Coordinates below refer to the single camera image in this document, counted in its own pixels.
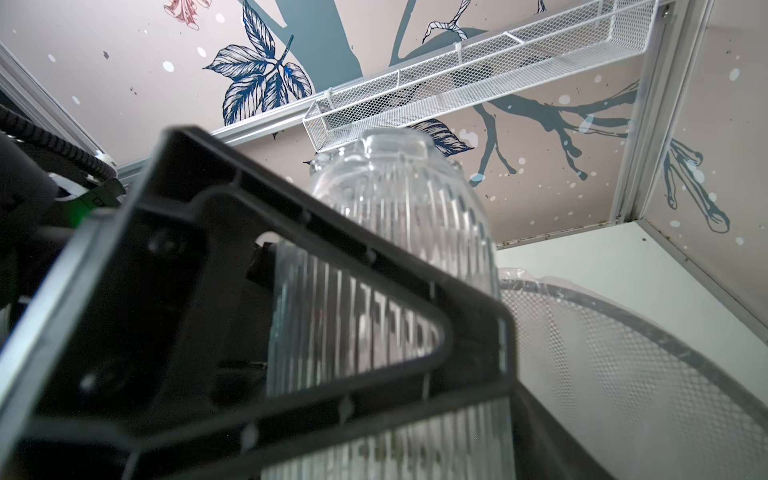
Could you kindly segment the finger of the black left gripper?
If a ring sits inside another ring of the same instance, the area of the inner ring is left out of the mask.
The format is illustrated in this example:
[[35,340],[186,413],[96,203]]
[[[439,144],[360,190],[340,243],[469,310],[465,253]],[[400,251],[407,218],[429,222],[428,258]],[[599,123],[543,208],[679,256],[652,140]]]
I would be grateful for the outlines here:
[[196,128],[24,316],[27,479],[511,479],[515,328],[487,219],[425,133],[302,190]]

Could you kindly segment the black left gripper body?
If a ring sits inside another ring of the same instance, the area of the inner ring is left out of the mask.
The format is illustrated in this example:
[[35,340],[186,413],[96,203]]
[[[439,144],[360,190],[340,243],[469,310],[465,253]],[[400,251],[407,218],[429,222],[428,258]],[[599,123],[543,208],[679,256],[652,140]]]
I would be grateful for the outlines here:
[[1,135],[1,334],[21,319],[53,263],[89,214],[117,208],[117,179],[89,178],[69,160]]

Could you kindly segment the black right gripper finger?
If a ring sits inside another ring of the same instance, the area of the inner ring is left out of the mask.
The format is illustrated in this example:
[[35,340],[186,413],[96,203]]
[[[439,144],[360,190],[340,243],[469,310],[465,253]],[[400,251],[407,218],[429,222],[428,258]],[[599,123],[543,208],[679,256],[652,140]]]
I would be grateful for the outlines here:
[[517,479],[613,479],[522,385],[512,392]]

